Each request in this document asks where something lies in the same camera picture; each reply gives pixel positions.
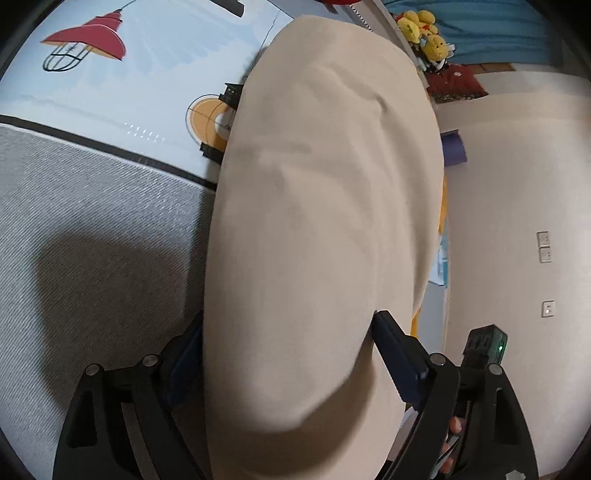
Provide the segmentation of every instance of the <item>white wall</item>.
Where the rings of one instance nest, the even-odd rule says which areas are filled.
[[[444,352],[497,324],[503,366],[534,442],[540,474],[564,466],[591,423],[591,99],[506,93],[442,105],[467,164],[447,169],[450,310]],[[538,261],[550,231],[553,262]],[[544,300],[557,314],[541,318]]]

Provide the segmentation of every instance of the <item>hand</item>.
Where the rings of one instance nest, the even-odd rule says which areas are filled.
[[[452,420],[449,423],[449,429],[456,435],[459,435],[462,432],[462,421],[457,418],[457,417],[453,417]],[[444,454],[445,452],[447,452],[447,449],[449,448],[449,445],[446,443],[443,444],[443,447],[441,448],[441,454]],[[441,473],[443,473],[444,475],[447,475],[448,473],[451,473],[453,469],[453,458],[448,458],[445,463],[441,466],[441,468],[439,469],[439,471]]]

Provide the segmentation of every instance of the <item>stuffed animal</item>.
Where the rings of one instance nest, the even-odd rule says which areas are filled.
[[[425,22],[426,24],[433,25],[435,23],[435,15],[429,10],[419,10],[417,16],[421,22]]]
[[[400,20],[396,22],[398,24],[398,28],[404,35],[404,38],[407,39],[408,42],[418,44],[421,40],[421,31],[419,30],[418,25],[409,20],[406,17],[402,17]]]
[[[435,15],[429,10],[418,13],[407,10],[394,16],[404,38],[412,44],[419,65],[425,71],[438,72],[446,66],[447,58],[453,55],[454,45],[447,44],[439,35]]]
[[[449,54],[445,40],[431,32],[426,37],[421,38],[420,46],[429,61],[439,62],[445,60]]]
[[[402,14],[402,16],[403,16],[404,18],[408,18],[408,19],[409,19],[411,22],[414,22],[414,23],[416,23],[417,25],[418,25],[418,23],[419,23],[419,21],[420,21],[420,20],[418,19],[418,15],[417,15],[417,13],[416,13],[416,12],[413,12],[412,10],[407,10],[407,11],[405,11],[405,12]]]

